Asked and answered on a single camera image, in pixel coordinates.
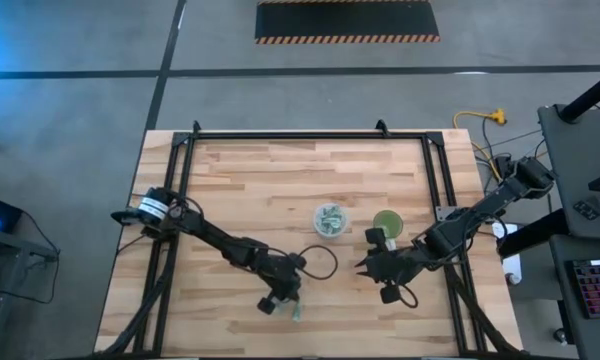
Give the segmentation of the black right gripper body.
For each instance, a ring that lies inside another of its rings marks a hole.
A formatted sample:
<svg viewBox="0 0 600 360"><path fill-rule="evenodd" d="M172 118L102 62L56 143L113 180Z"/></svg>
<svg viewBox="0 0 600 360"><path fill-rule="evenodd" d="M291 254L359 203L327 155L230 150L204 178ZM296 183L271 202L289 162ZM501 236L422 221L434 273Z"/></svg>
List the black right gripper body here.
<svg viewBox="0 0 600 360"><path fill-rule="evenodd" d="M378 273L378 280L374 282L383 284L380 289L382 303L390 304L400 301L402 304L408 304L408 301L401 294L401 290L406 290L413 299L412 304L418 304L417 296L407 286L408 280L405 273L408 264L407 259L401 258L397 250L388 248L384 231L381 228L367 229L365 237L372 246L367 251L367 256L377 257L377 268L369 270Z"/></svg>

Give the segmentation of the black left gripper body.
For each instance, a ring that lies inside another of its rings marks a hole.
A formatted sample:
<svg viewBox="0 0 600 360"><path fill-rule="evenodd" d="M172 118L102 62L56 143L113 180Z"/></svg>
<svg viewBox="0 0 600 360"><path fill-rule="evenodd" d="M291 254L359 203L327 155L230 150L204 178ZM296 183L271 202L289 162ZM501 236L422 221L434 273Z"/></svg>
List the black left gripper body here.
<svg viewBox="0 0 600 360"><path fill-rule="evenodd" d="M257 275L270 288L270 292L257 304L257 308L272 314L276 308L275 299L290 297L295 287L301 287L301 277L297 270L303 270L306 260L296 253L290 255L263 255L257 264Z"/></svg>

